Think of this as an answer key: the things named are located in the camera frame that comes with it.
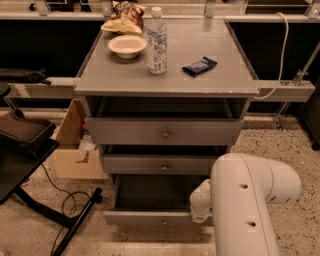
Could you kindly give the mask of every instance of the drawer handle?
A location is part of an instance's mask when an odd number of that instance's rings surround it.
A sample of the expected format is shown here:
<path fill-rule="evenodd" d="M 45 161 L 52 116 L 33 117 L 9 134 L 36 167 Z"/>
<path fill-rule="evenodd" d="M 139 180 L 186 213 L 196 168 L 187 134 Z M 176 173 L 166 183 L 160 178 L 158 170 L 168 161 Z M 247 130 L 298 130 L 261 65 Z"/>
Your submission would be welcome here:
<path fill-rule="evenodd" d="M 162 133 L 161 133 L 161 136 L 162 136 L 162 138 L 169 138 L 169 136 L 170 136 L 170 133 L 166 130 L 166 129 L 164 129 L 163 131 L 162 131 Z"/>
<path fill-rule="evenodd" d="M 169 166 L 167 164 L 163 164 L 162 167 L 161 167 L 161 170 L 164 171 L 164 172 L 168 171 L 168 169 L 169 169 Z"/>

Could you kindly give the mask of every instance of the cardboard box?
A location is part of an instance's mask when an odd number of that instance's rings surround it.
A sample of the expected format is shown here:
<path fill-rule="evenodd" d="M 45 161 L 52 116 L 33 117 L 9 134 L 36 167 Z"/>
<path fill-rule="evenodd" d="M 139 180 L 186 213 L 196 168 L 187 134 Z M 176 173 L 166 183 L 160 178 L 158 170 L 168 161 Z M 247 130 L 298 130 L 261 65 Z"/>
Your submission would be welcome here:
<path fill-rule="evenodd" d="M 78 149 L 79 142 L 83 137 L 82 126 L 85 117 L 81 100 L 72 100 L 56 135 L 60 146 L 52 154 L 58 178 L 107 179 L 99 159 L 99 151 L 97 149 L 89 150 L 86 161 L 87 151 Z"/>

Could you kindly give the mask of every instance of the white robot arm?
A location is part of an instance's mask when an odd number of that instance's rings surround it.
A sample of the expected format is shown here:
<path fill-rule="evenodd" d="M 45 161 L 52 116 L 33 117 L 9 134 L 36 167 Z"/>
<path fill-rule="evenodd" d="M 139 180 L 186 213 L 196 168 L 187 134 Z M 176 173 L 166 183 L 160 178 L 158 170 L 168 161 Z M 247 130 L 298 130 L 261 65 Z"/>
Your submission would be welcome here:
<path fill-rule="evenodd" d="M 266 203 L 293 202 L 300 192 L 301 180 L 289 165 L 229 153 L 191 194 L 191 215 L 203 222 L 212 206 L 217 256 L 278 256 Z"/>

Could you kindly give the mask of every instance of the white cable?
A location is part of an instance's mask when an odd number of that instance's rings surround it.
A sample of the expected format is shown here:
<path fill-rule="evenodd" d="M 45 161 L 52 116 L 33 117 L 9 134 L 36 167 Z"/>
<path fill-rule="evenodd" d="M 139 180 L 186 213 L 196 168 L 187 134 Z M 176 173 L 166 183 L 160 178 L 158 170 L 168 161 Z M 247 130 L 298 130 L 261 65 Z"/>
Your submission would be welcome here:
<path fill-rule="evenodd" d="M 284 22 L 286 23 L 286 34 L 284 36 L 283 45 L 282 45 L 281 60 L 280 60 L 280 70 L 279 70 L 279 77 L 278 77 L 278 80 L 277 80 L 277 82 L 280 83 L 281 76 L 282 76 L 282 69 L 283 69 L 284 52 L 285 52 L 285 48 L 286 48 L 286 45 L 287 45 L 287 39 L 288 39 L 288 34 L 289 34 L 289 24 L 288 24 L 287 18 L 283 15 L 283 13 L 277 12 L 276 14 L 279 17 L 281 17 L 284 20 Z M 256 100 L 264 100 L 264 99 L 270 97 L 274 93 L 275 90 L 276 90 L 276 88 L 273 88 L 272 91 L 269 92 L 267 95 L 262 96 L 262 97 L 254 97 L 254 99 L 256 99 Z"/>

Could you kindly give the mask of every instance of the speckled floor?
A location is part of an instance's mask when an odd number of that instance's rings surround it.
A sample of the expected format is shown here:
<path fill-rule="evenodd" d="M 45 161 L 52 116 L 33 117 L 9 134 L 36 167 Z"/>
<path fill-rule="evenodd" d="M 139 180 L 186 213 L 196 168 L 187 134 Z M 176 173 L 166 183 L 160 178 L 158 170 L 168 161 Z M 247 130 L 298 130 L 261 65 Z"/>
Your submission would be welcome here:
<path fill-rule="evenodd" d="M 248 116 L 233 152 L 281 160 L 299 173 L 303 190 L 297 202 L 268 205 L 282 256 L 320 255 L 320 151 L 295 117 L 283 119 L 278 131 L 268 116 Z M 103 189 L 103 202 L 96 204 L 63 255 L 107 256 L 214 256 L 212 227 L 108 226 L 102 211 L 109 208 L 112 192 L 108 181 L 57 179 L 52 159 L 45 162 L 53 182 L 61 189 L 91 193 Z M 39 168 L 23 188 L 39 202 L 60 210 L 66 194 L 49 183 Z M 0 206 L 0 248 L 11 255 L 50 255 L 60 226 L 37 215 L 17 199 Z"/>

